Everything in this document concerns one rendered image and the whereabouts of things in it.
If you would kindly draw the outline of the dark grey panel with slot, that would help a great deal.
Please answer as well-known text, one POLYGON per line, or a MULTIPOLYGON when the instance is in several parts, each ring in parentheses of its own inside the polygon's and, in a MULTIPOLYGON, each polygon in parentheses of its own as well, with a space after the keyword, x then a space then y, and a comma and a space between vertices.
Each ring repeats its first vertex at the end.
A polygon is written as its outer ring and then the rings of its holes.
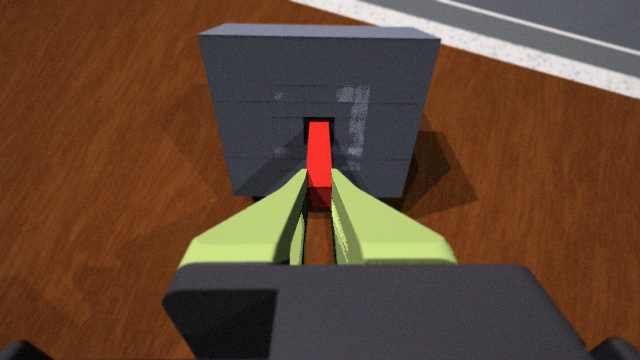
POLYGON ((402 197, 441 38, 238 23, 197 36, 233 196, 269 196, 307 169, 310 119, 328 119, 332 169, 402 197))

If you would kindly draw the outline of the red rectangular bar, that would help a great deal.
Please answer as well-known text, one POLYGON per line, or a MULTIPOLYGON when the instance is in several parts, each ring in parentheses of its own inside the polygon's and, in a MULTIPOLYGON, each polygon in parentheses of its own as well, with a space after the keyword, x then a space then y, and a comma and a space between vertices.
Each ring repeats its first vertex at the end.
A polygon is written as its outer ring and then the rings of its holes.
POLYGON ((331 207, 331 152, 328 119, 310 119, 307 206, 331 207))

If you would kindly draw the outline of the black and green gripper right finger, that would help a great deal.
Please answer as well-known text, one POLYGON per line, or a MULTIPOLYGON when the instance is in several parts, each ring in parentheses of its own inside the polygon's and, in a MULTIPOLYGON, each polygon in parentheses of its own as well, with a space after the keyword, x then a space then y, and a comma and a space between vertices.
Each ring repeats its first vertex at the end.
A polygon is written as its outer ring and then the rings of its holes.
POLYGON ((331 183, 335 264, 458 264, 443 236, 360 190, 338 169, 331 169, 331 183))

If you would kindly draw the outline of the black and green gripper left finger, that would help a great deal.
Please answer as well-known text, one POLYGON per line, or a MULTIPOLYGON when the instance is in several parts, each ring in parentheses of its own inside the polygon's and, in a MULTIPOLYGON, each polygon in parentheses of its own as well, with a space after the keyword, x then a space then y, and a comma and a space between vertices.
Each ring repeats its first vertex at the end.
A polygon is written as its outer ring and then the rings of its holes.
POLYGON ((191 262, 240 261, 289 265, 289 250, 290 265, 304 265, 307 173, 301 169, 281 189, 194 238, 179 267, 191 262))

